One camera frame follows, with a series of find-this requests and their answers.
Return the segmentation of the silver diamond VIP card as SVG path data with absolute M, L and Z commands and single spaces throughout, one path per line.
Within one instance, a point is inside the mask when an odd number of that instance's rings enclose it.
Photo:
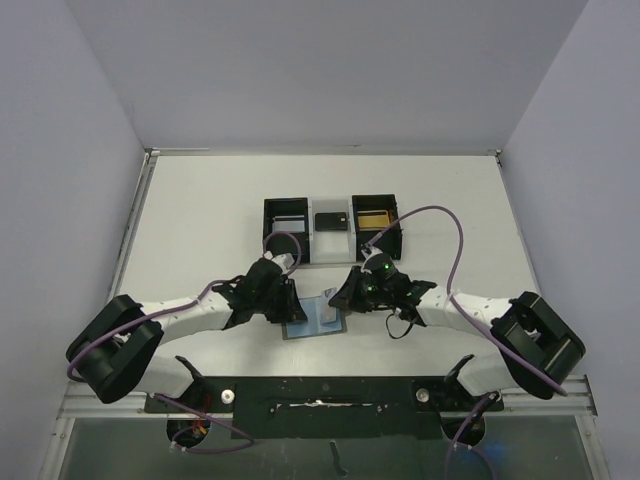
M 305 233 L 306 230 L 304 216 L 278 216 L 272 221 L 273 232 Z

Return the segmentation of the black white sorting tray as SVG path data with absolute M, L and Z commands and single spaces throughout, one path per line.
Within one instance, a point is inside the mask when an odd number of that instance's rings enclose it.
M 401 227 L 393 194 L 268 198 L 263 204 L 263 243 L 274 255 L 289 253 L 302 265 L 353 264 L 377 234 L 374 246 L 402 256 Z

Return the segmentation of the white lion VIP card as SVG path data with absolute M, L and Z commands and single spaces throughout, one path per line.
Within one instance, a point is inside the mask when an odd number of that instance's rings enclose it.
M 336 321 L 338 313 L 335 307 L 330 305 L 330 300 L 336 294 L 336 288 L 325 289 L 320 300 L 319 321 L 321 325 L 328 325 Z

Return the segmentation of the grey card holder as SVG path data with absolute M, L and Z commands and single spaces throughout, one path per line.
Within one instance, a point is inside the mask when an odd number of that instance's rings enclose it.
M 300 300 L 300 303 L 308 316 L 308 321 L 301 324 L 286 324 L 282 328 L 282 337 L 284 340 L 320 337 L 345 333 L 347 331 L 344 315 L 338 309 L 336 309 L 338 317 L 335 322 L 328 325 L 320 324 L 320 300 L 321 296 L 309 297 Z

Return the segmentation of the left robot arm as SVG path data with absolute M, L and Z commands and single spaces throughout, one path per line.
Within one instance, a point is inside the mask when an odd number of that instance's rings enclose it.
M 105 404 L 144 392 L 193 410 L 203 399 L 202 375 L 183 356 L 159 354 L 159 347 L 202 332 L 226 331 L 255 315 L 275 324 L 305 320 L 290 277 L 295 267 L 290 254 L 265 253 L 246 274 L 214 280 L 196 296 L 140 303 L 118 295 L 68 347 L 67 376 L 86 383 Z

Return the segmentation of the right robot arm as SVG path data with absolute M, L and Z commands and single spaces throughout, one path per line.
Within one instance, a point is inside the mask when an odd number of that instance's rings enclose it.
M 345 313 L 389 311 L 412 325 L 488 341 L 492 353 L 469 353 L 450 371 L 445 395 L 459 409 L 486 393 L 516 387 L 548 400 L 586 354 L 584 342 L 534 292 L 517 298 L 453 294 L 434 282 L 411 279 L 381 252 L 352 267 L 329 304 Z

